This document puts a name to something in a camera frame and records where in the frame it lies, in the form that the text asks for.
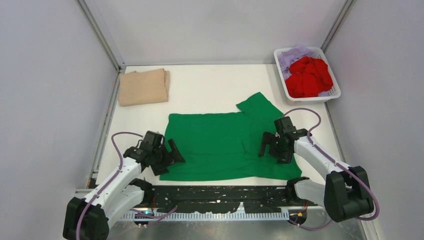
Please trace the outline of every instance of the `white table surface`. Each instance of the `white table surface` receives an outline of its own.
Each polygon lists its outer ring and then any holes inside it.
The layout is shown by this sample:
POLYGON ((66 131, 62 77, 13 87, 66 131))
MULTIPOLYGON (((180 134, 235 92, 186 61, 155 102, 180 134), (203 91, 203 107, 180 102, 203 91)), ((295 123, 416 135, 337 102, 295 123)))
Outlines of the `white table surface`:
MULTIPOLYGON (((96 184, 100 184, 119 164, 118 155, 110 140, 110 136, 116 132, 136 132, 144 135, 150 130, 164 134, 169 114, 239 112, 236 104, 257 92, 261 92, 283 113, 295 108, 287 105, 282 96, 283 86, 274 64, 128 66, 126 73, 159 68, 170 71, 169 101, 125 107, 116 103, 96 184)), ((321 115, 322 123, 313 131, 313 135, 328 152, 340 158, 325 105, 302 107, 310 108, 321 115)), ((298 129, 309 129, 318 121, 317 117, 308 111, 295 111, 289 116, 298 129)), ((115 140, 123 153, 127 148, 135 146, 138 138, 132 135, 118 135, 115 140)), ((306 160, 296 154, 295 158, 303 176, 317 183, 325 182, 306 160)), ((219 181, 161 181, 159 176, 153 175, 150 168, 146 168, 139 178, 145 178, 153 185, 275 186, 285 185, 287 182, 261 177, 219 181)))

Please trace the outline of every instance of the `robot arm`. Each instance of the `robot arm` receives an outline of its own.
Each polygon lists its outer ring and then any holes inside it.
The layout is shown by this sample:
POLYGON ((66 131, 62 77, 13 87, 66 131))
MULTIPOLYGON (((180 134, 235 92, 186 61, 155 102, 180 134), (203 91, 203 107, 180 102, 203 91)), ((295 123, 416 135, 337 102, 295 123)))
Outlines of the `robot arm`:
POLYGON ((137 146, 130 147, 123 154, 122 168, 115 170, 83 199, 74 197, 66 208, 63 237, 77 239, 77 223, 83 209, 88 206, 82 219, 81 240, 106 239, 110 228, 132 207, 149 203, 153 198, 152 185, 138 179, 140 173, 151 167, 157 176, 167 173, 167 167, 185 160, 174 141, 168 141, 171 152, 164 144, 164 136, 148 131, 137 146))
MULTIPOLYGON (((335 222, 372 213, 374 203, 369 193, 343 169, 323 155, 316 146, 323 149, 313 136, 307 137, 306 129, 297 130, 288 116, 274 121, 276 134, 264 132, 259 156, 265 153, 269 145, 269 154, 277 158, 277 163, 291 162, 293 153, 298 154, 312 165, 325 179, 325 185, 316 183, 307 177, 300 177, 287 182, 287 194, 292 200, 305 199, 325 207, 330 218, 335 222)), ((350 170, 368 187, 367 172, 360 166, 351 167, 345 162, 341 166, 350 170)))

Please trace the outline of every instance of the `beige folded towel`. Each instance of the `beige folded towel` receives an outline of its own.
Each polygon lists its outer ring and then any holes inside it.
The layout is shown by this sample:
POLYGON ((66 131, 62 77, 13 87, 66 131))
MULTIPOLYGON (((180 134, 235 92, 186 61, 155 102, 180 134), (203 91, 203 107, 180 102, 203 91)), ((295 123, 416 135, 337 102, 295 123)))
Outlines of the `beige folded towel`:
POLYGON ((120 76, 119 105, 131 106, 168 102, 170 72, 163 68, 133 71, 120 76))

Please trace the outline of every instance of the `lavender cloth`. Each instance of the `lavender cloth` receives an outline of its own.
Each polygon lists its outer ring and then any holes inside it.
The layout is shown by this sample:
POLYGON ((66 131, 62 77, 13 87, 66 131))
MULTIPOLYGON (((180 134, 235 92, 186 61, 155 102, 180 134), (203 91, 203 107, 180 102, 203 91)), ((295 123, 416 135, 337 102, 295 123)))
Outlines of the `lavender cloth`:
POLYGON ((314 55, 315 53, 312 50, 310 50, 309 48, 303 45, 297 45, 293 47, 292 49, 286 52, 283 52, 278 57, 278 63, 279 63, 279 66, 281 67, 284 81, 287 80, 290 77, 290 75, 292 75, 289 71, 290 65, 292 65, 294 62, 296 62, 297 60, 305 56, 313 57, 314 55))

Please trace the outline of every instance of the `white cable tray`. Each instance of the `white cable tray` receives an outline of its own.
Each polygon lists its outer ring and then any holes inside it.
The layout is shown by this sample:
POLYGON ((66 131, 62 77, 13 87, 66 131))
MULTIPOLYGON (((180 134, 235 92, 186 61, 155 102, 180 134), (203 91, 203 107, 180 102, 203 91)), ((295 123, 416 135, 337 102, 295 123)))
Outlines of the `white cable tray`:
MULTIPOLYGON (((166 213, 154 211, 155 216, 163 216, 166 213)), ((136 213, 129 211, 120 218, 120 221, 149 222, 156 221, 157 218, 144 218, 136 216, 136 213)), ((233 213, 172 213, 161 221, 166 222, 187 222, 187 221, 281 221, 289 220, 289 211, 281 209, 281 212, 272 213, 245 213, 239 209, 233 213)))

